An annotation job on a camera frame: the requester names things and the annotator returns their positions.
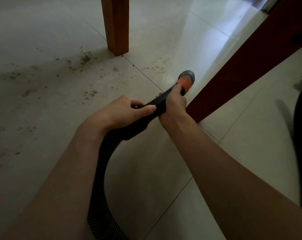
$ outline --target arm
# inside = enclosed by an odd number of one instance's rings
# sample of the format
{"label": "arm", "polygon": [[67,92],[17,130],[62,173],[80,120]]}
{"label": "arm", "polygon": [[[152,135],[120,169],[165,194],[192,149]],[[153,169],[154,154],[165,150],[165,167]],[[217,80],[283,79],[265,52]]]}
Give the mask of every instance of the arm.
{"label": "arm", "polygon": [[98,153],[105,134],[156,110],[121,96],[88,117],[49,177],[2,239],[78,239],[83,236]]}
{"label": "arm", "polygon": [[185,112],[179,86],[160,121],[226,239],[302,239],[302,209],[214,143]]}

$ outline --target wooden chair leg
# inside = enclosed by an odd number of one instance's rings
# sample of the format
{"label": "wooden chair leg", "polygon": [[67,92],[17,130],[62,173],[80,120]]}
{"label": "wooden chair leg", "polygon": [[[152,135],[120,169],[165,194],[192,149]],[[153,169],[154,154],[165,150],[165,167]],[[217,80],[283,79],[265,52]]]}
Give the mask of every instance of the wooden chair leg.
{"label": "wooden chair leg", "polygon": [[198,123],[302,47],[302,0],[283,0],[187,106]]}
{"label": "wooden chair leg", "polygon": [[129,51],[129,0],[101,0],[108,49],[119,56]]}

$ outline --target hand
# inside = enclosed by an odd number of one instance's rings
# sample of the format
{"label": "hand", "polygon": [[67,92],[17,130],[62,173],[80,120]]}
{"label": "hand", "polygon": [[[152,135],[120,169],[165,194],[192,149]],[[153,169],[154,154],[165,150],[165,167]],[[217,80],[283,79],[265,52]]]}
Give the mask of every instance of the hand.
{"label": "hand", "polygon": [[172,88],[165,103],[166,112],[159,116],[161,125],[166,131],[178,118],[187,115],[185,111],[186,99],[180,94],[181,89],[181,84],[177,84]]}
{"label": "hand", "polygon": [[141,117],[152,114],[155,105],[148,105],[140,109],[131,106],[142,106],[143,102],[122,95],[106,107],[89,116],[81,125],[81,130],[87,137],[95,138],[97,133],[106,134],[110,130],[125,127]]}

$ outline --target forearm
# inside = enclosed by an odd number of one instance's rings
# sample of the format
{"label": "forearm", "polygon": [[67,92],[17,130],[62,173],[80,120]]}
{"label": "forearm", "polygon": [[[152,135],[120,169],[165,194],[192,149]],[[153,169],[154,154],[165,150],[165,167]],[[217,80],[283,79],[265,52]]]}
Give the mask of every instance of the forearm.
{"label": "forearm", "polygon": [[302,239],[302,210],[183,115],[167,129],[227,239]]}
{"label": "forearm", "polygon": [[75,134],[34,199],[19,216],[11,239],[81,238],[104,134],[91,140]]}

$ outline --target white tile floor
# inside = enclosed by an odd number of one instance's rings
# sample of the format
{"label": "white tile floor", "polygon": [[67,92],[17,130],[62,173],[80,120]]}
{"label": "white tile floor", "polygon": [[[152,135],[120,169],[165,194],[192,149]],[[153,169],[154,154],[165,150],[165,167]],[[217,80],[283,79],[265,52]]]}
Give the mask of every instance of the white tile floor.
{"label": "white tile floor", "polygon": [[[100,0],[0,0],[0,234],[86,116],[122,94],[148,102],[186,69],[190,102],[265,17],[243,0],[130,0],[130,50],[114,57]],[[200,123],[296,203],[287,124],[301,75],[302,49]],[[157,120],[116,150],[105,186],[130,239],[224,238]]]}

